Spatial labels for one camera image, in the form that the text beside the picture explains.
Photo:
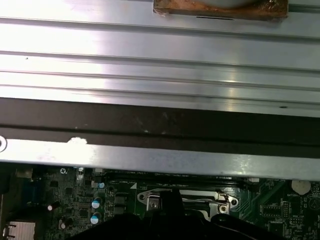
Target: screw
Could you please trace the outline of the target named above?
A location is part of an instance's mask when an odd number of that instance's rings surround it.
[[[219,210],[220,210],[221,213],[225,213],[227,208],[225,206],[220,206]]]
[[[60,173],[61,173],[61,174],[67,174],[67,170],[66,170],[65,168],[61,168],[61,169],[60,169]]]

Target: microchip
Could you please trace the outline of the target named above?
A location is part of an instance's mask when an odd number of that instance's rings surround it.
[[[95,183],[102,183],[102,176],[94,176]]]
[[[57,188],[58,186],[59,186],[58,181],[51,181],[51,182],[50,182],[50,187],[52,187],[52,188]]]
[[[80,210],[80,217],[87,218],[88,217],[88,211],[87,210]]]
[[[115,205],[125,205],[126,204],[126,197],[116,195],[114,197],[114,204]]]
[[[269,223],[269,231],[278,236],[283,236],[284,224],[282,222],[271,222]]]
[[[120,215],[125,212],[126,208],[124,206],[115,206],[113,209],[113,214],[114,215]]]
[[[67,194],[67,195],[71,195],[72,193],[73,193],[73,189],[71,188],[71,187],[67,187],[66,189],[65,189],[65,194]]]
[[[264,217],[276,218],[282,216],[282,209],[280,206],[264,206],[262,209]]]

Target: blue-topped capacitor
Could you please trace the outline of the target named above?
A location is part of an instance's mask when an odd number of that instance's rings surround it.
[[[93,199],[93,201],[91,202],[91,207],[93,209],[98,209],[102,204],[102,199],[101,197],[96,197],[95,199]]]
[[[101,213],[95,212],[92,217],[90,218],[90,223],[95,225],[98,224],[101,221]]]

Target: electrolytic capacitor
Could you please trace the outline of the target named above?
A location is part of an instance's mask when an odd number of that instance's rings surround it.
[[[95,199],[93,199],[93,201],[91,202],[91,207],[93,209],[98,209],[101,206],[102,203],[102,199],[101,197],[96,197]]]
[[[74,220],[71,217],[68,217],[65,221],[63,221],[60,225],[61,229],[66,229],[67,227],[71,226]]]
[[[91,224],[98,224],[101,221],[101,213],[95,212],[92,217],[90,218]]]
[[[47,209],[49,211],[53,211],[55,210],[56,208],[60,207],[60,202],[59,201],[55,201],[54,203],[48,205]]]

